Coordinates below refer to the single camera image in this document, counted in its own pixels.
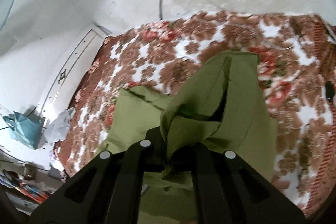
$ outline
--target clutter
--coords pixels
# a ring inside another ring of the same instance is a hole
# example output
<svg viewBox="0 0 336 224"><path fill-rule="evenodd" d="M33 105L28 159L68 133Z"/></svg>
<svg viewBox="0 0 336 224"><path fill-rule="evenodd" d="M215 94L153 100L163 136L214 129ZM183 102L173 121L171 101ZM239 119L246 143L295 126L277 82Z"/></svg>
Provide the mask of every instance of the clutter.
<svg viewBox="0 0 336 224"><path fill-rule="evenodd" d="M60 172L64 171L64 167L55 155L53 150L49 151L50 164L53 168L59 170Z"/></svg>
<svg viewBox="0 0 336 224"><path fill-rule="evenodd" d="M5 176L2 170L0 170L0 184L3 186L6 186L8 188L14 188L15 186L11 184L11 182L8 180L8 178Z"/></svg>
<svg viewBox="0 0 336 224"><path fill-rule="evenodd" d="M50 167L50 170L48 171L48 176L55 179L55 180L60 180L62 182L66 182L66 179L67 179L67 176L66 176L64 171L56 169L53 166Z"/></svg>
<svg viewBox="0 0 336 224"><path fill-rule="evenodd" d="M61 112L56 120L54 120L43 132L43 136L47 143L51 146L58 141L64 141L70 128L70 120L74 116L76 110L74 107Z"/></svg>
<svg viewBox="0 0 336 224"><path fill-rule="evenodd" d="M9 184L22 194L28 196L38 203L43 203L50 194L54 193L56 189L46 187L45 183L36 183L35 181L28 181L20 179L16 172L8 172L5 169L1 171L6 177Z"/></svg>
<svg viewBox="0 0 336 224"><path fill-rule="evenodd" d="M8 116L2 116L2 118L10 128L9 135L11 139L17 140L33 150L37 149L45 118L39 117L34 120L15 111Z"/></svg>
<svg viewBox="0 0 336 224"><path fill-rule="evenodd" d="M23 173L25 180L35 180L36 173L37 173L37 167L30 164L25 164L25 169Z"/></svg>

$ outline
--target black object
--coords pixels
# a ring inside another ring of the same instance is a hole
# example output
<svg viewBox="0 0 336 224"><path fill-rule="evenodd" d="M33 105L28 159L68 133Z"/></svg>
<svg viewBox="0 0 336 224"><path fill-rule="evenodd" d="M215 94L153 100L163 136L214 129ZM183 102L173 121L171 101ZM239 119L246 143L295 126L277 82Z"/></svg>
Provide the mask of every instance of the black object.
<svg viewBox="0 0 336 224"><path fill-rule="evenodd" d="M143 173L164 169L164 147L154 128L126 152L100 153L33 211L29 223L137 223ZM199 224L306 223L299 208L232 151L219 154L197 143L176 151L171 166L192 172Z"/></svg>
<svg viewBox="0 0 336 224"><path fill-rule="evenodd" d="M325 83L325 98L329 103L332 103L334 96L335 96L334 85L330 81L328 81Z"/></svg>
<svg viewBox="0 0 336 224"><path fill-rule="evenodd" d="M37 167L31 165L31 164L25 164L25 169L24 169L24 179L25 180L35 180L36 179L36 174L37 174Z"/></svg>
<svg viewBox="0 0 336 224"><path fill-rule="evenodd" d="M15 208L2 185L0 185L0 218L1 224L27 224L26 218Z"/></svg>

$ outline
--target floral bedspread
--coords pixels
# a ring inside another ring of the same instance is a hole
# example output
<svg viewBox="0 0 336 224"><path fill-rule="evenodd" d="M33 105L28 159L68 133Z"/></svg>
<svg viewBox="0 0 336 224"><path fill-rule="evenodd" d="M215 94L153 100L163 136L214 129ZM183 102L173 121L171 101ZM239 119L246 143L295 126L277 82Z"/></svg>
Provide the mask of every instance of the floral bedspread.
<svg viewBox="0 0 336 224"><path fill-rule="evenodd" d="M333 36L318 15L200 12L107 37L73 98L76 115L55 153L72 176L93 157L113 123L118 89L146 85L176 94L209 58L226 49L256 52L259 85L278 121L272 183L309 216L336 182Z"/></svg>

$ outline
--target brown flower pattern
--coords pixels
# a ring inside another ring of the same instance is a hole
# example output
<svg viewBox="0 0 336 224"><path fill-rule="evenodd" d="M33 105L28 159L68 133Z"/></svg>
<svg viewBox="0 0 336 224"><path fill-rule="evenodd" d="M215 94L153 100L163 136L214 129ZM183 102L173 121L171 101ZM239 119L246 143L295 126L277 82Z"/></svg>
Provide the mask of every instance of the brown flower pattern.
<svg viewBox="0 0 336 224"><path fill-rule="evenodd" d="M191 60L176 59L160 70L160 82L166 93L176 94L185 80L193 75L199 66Z"/></svg>
<svg viewBox="0 0 336 224"><path fill-rule="evenodd" d="M288 172L294 172L296 168L297 154L292 154L287 152L283 159L279 160L279 168L281 169L282 175L287 175Z"/></svg>
<svg viewBox="0 0 336 224"><path fill-rule="evenodd" d="M139 57L140 45L136 42L129 43L120 54L119 66L129 66Z"/></svg>
<svg viewBox="0 0 336 224"><path fill-rule="evenodd" d="M200 45L195 42L190 42L187 46L184 47L187 54L196 54Z"/></svg>
<svg viewBox="0 0 336 224"><path fill-rule="evenodd" d="M212 41L208 47L202 50L201 54L198 56L198 60L204 64L208 61L211 57L215 56L217 53L228 50L229 45L227 41Z"/></svg>
<svg viewBox="0 0 336 224"><path fill-rule="evenodd" d="M177 42L163 43L154 41L148 48L149 63L158 65L175 59Z"/></svg>
<svg viewBox="0 0 336 224"><path fill-rule="evenodd" d="M269 26L279 31L264 37L263 28ZM336 110L324 92L325 81L336 86L336 46L328 38L317 15L243 15L224 10L144 24L107 37L70 104L76 114L67 139L55 145L62 148L60 161L70 176L90 161L113 126L120 87L144 85L176 94L219 52L254 52L260 56L259 86L271 117L278 122L272 183L285 195L296 191L288 197L308 216L336 182ZM293 40L300 47L292 47ZM307 193L308 202L294 198Z"/></svg>
<svg viewBox="0 0 336 224"><path fill-rule="evenodd" d="M91 94L88 100L88 112L91 114L97 113L100 110L100 105L103 102L104 98L104 89L101 86L98 86L94 92Z"/></svg>
<svg viewBox="0 0 336 224"><path fill-rule="evenodd" d="M143 69L142 72L142 79L150 78L153 76L155 68L152 66L148 66L147 68Z"/></svg>

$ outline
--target bed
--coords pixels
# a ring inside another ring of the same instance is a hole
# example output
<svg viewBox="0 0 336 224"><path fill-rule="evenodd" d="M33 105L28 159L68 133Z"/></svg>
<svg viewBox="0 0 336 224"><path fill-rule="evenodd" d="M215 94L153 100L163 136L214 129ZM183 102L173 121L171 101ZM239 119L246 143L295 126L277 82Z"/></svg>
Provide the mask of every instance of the bed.
<svg viewBox="0 0 336 224"><path fill-rule="evenodd" d="M259 86L278 121L272 184L312 216L336 183L336 111L325 88L326 82L336 84L334 38L318 15L222 10L106 37L71 99L76 114L54 153L69 176L83 168L108 134L120 87L176 94L216 53L255 52L261 59Z"/></svg>

